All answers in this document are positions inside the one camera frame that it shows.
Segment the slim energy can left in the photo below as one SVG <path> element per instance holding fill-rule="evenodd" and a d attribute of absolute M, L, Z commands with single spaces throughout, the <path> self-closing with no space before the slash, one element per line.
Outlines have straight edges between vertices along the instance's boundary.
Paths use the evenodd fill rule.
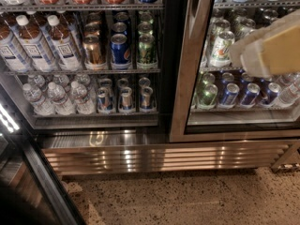
<path fill-rule="evenodd" d="M 114 113 L 115 108 L 106 87 L 97 90 L 97 111 L 99 113 Z"/>

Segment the water bottle right fridge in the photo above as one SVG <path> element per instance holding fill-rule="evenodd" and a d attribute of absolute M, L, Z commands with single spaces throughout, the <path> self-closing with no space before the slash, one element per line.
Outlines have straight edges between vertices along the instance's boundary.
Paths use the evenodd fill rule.
<path fill-rule="evenodd" d="M 280 92 L 276 104 L 281 108 L 290 107 L 299 98 L 300 98 L 300 79 L 297 79 Z"/>

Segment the glass fridge door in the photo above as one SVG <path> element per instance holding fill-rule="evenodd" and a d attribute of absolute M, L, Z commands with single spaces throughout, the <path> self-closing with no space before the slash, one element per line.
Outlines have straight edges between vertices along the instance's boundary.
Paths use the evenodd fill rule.
<path fill-rule="evenodd" d="M 0 106 L 0 225 L 86 225 L 6 92 Z"/>
<path fill-rule="evenodd" d="M 226 143 L 299 139 L 299 99 L 286 108 L 276 104 L 278 97 L 271 107 L 260 105 L 261 90 L 268 83 L 278 83 L 282 91 L 299 79 L 299 72 L 254 77 L 244 70 L 240 60 L 247 45 L 292 23 L 299 23 L 299 0 L 187 0 L 171 140 Z M 231 63 L 211 67 L 209 58 L 214 42 L 224 31 L 235 36 L 229 48 Z M 216 105 L 201 109 L 198 99 L 209 83 L 218 89 Z M 221 108 L 218 102 L 228 83 L 239 86 L 239 95 L 232 108 Z M 244 107 L 240 97 L 249 83 L 258 84 L 260 94 L 252 107 Z"/>

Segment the green can lower right fridge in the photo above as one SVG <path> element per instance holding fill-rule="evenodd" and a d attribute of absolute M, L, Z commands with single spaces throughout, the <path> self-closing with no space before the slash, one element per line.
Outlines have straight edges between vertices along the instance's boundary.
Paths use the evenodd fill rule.
<path fill-rule="evenodd" d="M 207 84 L 201 91 L 197 106 L 201 109 L 211 109 L 216 105 L 218 88 L 212 84 Z"/>

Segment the tea bottle white label middle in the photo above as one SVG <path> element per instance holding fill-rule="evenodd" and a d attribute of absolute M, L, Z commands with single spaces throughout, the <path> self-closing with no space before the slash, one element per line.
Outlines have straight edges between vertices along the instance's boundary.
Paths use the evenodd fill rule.
<path fill-rule="evenodd" d="M 57 70 L 53 52 L 38 25 L 30 21 L 25 15 L 17 16 L 16 22 L 19 26 L 21 44 L 33 60 L 36 70 L 42 72 Z"/>

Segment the blue can lower left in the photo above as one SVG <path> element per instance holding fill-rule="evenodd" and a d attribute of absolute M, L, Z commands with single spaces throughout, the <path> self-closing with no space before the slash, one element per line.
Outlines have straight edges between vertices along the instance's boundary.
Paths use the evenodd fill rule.
<path fill-rule="evenodd" d="M 240 88 L 235 83 L 228 83 L 224 88 L 224 92 L 218 102 L 218 106 L 221 108 L 232 108 L 235 105 L 235 101 L 239 95 Z"/>

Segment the tea bottle white label left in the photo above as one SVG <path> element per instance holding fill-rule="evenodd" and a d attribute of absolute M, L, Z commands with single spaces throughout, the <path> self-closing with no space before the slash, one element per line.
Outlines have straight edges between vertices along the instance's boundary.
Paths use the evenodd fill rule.
<path fill-rule="evenodd" d="M 0 56 L 12 71 L 27 72 L 32 70 L 29 56 L 4 22 L 0 22 Z"/>

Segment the water bottle right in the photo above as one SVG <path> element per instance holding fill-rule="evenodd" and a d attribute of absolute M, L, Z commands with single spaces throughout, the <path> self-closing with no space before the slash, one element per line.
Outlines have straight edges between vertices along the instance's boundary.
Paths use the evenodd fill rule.
<path fill-rule="evenodd" d="M 96 112 L 93 100 L 83 84 L 73 81 L 71 83 L 71 96 L 76 103 L 78 113 L 92 114 Z"/>

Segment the blue can lower far right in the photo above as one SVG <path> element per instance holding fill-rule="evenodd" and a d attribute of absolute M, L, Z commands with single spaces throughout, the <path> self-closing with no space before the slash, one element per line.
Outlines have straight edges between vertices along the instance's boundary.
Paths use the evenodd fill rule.
<path fill-rule="evenodd" d="M 281 91 L 281 87 L 276 82 L 268 83 L 262 90 L 261 90 L 261 100 L 260 105 L 268 108 L 271 107 L 276 98 L 278 97 Z"/>

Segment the slim energy can middle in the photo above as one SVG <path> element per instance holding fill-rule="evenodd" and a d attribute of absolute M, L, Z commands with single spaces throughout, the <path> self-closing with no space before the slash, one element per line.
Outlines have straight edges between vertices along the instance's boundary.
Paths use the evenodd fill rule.
<path fill-rule="evenodd" d="M 128 86 L 120 90 L 118 109 L 120 113 L 133 113 L 135 111 L 132 89 Z"/>

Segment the water bottle middle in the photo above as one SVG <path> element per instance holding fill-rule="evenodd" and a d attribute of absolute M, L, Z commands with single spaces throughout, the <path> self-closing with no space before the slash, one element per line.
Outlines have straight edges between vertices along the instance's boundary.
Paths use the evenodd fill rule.
<path fill-rule="evenodd" d="M 61 85 L 50 82 L 48 84 L 48 97 L 58 114 L 71 115 L 75 113 L 75 106 Z"/>

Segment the slim energy can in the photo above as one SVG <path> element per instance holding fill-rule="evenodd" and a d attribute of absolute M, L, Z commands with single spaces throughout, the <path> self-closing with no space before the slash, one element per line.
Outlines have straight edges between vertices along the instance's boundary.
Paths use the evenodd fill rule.
<path fill-rule="evenodd" d="M 120 90 L 118 109 L 120 113 L 133 113 L 135 111 L 132 89 L 128 86 Z"/>
<path fill-rule="evenodd" d="M 97 90 L 97 111 L 99 113 L 114 113 L 115 108 L 106 87 Z"/>
<path fill-rule="evenodd" d="M 140 93 L 140 109 L 143 112 L 150 112 L 154 109 L 153 89 L 145 86 Z"/>

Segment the white 7up can left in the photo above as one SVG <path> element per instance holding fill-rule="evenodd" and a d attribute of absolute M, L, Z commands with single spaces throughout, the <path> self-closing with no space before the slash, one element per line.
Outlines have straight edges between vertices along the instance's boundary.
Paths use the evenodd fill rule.
<path fill-rule="evenodd" d="M 229 48 L 234 44 L 235 36 L 231 31 L 221 32 L 215 42 L 209 58 L 211 67 L 226 67 L 231 63 Z"/>

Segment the gold soda can front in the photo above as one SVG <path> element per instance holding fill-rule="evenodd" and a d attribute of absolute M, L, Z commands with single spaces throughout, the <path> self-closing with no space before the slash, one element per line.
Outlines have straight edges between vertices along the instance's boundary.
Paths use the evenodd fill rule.
<path fill-rule="evenodd" d="M 82 41 L 85 53 L 85 66 L 89 70 L 105 70 L 108 68 L 105 49 L 98 36 L 89 35 Z"/>

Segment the tea bottle white label right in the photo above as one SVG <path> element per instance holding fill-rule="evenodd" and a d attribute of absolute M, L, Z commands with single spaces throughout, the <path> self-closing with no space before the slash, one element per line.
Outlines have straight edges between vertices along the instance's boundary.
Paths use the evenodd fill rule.
<path fill-rule="evenodd" d="M 65 66 L 64 70 L 79 70 L 82 65 L 82 60 L 68 28 L 60 23 L 56 15 L 50 15 L 47 20 L 50 26 L 49 34 L 52 44 Z"/>

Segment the tea bottle white label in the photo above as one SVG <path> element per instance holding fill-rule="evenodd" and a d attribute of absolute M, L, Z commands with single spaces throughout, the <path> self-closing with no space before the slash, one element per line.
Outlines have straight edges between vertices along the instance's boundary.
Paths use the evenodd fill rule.
<path fill-rule="evenodd" d="M 79 70 L 82 65 L 82 60 L 68 28 L 60 23 L 56 15 L 50 15 L 47 20 L 50 26 L 49 34 L 52 44 L 65 66 L 64 70 Z"/>
<path fill-rule="evenodd" d="M 12 71 L 27 72 L 32 70 L 29 56 L 4 22 L 0 22 L 0 56 Z"/>
<path fill-rule="evenodd" d="M 25 15 L 17 16 L 16 22 L 19 26 L 21 44 L 33 60 L 36 70 L 42 72 L 57 70 L 53 52 L 38 25 L 30 21 Z"/>

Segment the water bottle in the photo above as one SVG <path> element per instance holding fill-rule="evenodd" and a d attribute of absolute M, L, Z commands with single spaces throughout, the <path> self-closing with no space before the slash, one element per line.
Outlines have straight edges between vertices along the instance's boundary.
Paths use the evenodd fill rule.
<path fill-rule="evenodd" d="M 36 114 L 42 116 L 54 114 L 54 106 L 37 86 L 25 83 L 22 86 L 22 92 L 25 99 L 33 106 Z"/>
<path fill-rule="evenodd" d="M 75 106 L 61 85 L 50 82 L 48 84 L 48 97 L 58 114 L 71 115 L 75 113 Z"/>
<path fill-rule="evenodd" d="M 73 81 L 71 83 L 71 96 L 76 103 L 78 113 L 92 114 L 96 112 L 93 100 L 83 84 Z"/>

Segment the green soda can front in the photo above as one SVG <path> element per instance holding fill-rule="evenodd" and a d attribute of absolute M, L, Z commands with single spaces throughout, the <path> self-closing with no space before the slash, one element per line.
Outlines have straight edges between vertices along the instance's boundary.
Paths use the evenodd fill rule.
<path fill-rule="evenodd" d="M 155 38 L 151 34 L 139 36 L 137 64 L 139 68 L 152 68 L 157 62 Z"/>

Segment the water bottle left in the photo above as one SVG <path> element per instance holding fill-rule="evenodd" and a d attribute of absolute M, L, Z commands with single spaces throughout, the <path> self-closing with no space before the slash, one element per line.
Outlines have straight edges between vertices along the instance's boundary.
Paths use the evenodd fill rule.
<path fill-rule="evenodd" d="M 54 114 L 54 106 L 37 86 L 25 83 L 22 86 L 22 92 L 25 99 L 33 106 L 36 114 L 42 116 Z"/>

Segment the slim energy can right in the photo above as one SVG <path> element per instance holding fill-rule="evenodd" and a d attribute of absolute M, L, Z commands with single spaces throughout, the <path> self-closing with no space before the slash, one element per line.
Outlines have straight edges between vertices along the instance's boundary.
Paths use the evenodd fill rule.
<path fill-rule="evenodd" d="M 140 93 L 140 109 L 143 112 L 150 112 L 154 109 L 153 89 L 145 86 Z"/>

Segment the blue pepsi can front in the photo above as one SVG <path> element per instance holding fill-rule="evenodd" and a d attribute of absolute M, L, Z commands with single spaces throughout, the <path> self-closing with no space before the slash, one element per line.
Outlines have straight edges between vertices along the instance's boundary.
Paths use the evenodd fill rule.
<path fill-rule="evenodd" d="M 128 39 L 123 34 L 111 37 L 111 65 L 115 70 L 128 69 L 131 66 L 131 49 Z"/>

